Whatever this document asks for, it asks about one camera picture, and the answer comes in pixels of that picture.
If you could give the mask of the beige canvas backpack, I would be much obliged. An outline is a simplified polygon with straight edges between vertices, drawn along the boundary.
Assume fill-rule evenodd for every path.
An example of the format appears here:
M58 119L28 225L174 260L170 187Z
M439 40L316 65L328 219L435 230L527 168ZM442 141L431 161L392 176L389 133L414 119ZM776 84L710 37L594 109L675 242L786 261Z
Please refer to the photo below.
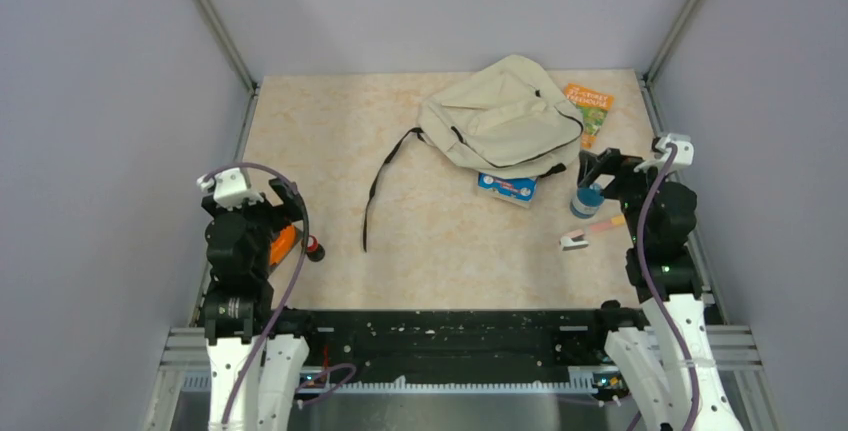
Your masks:
M584 130L582 111L550 74L513 54L428 96L406 133L459 168L515 179L565 171Z

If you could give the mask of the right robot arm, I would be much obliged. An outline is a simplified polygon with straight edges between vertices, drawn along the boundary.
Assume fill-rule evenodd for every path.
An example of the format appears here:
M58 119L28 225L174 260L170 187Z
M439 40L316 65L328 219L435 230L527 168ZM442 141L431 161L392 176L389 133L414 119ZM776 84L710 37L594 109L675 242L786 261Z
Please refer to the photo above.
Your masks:
M644 325L604 324L586 336L589 355L614 363L649 430L740 430L707 335L706 305L688 249L697 195L670 174L691 165L694 147L658 138L651 159L608 148L579 154L579 187L610 177L602 195L619 203L633 241L626 271Z

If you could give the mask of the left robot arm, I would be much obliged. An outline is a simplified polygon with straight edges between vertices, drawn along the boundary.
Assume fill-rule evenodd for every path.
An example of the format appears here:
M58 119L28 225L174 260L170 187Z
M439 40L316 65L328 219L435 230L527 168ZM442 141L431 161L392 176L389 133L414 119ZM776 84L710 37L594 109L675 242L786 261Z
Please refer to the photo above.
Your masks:
M273 243L308 214L296 185L270 180L272 204L239 169L200 184L210 216L204 236L210 282L201 307L211 374L211 430L254 430L259 424L262 357L274 328L269 282Z

